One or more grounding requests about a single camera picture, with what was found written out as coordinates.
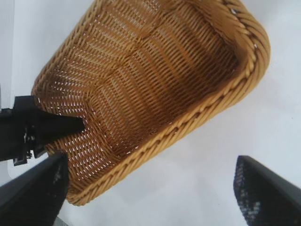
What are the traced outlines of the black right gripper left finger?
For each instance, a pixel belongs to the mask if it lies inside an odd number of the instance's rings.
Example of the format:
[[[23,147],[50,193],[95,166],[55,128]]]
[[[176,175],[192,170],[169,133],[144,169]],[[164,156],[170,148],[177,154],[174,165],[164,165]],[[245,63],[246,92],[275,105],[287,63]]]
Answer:
[[[2,226],[52,226],[68,193],[68,159],[54,154],[0,188]]]

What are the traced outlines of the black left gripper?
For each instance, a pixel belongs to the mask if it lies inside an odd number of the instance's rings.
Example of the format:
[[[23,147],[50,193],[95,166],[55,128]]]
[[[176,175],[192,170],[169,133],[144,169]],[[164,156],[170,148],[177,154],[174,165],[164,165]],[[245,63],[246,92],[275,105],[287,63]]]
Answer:
[[[0,109],[0,160],[12,160],[14,166],[26,164],[45,153],[44,145],[84,129],[80,117],[41,111],[35,96],[16,96],[13,108]]]

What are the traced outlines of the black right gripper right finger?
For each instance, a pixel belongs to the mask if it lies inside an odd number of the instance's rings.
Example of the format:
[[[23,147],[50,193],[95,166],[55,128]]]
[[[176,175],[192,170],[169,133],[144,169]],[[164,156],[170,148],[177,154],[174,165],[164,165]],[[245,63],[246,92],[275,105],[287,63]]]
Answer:
[[[249,226],[299,226],[301,190],[250,156],[237,158],[234,195]]]

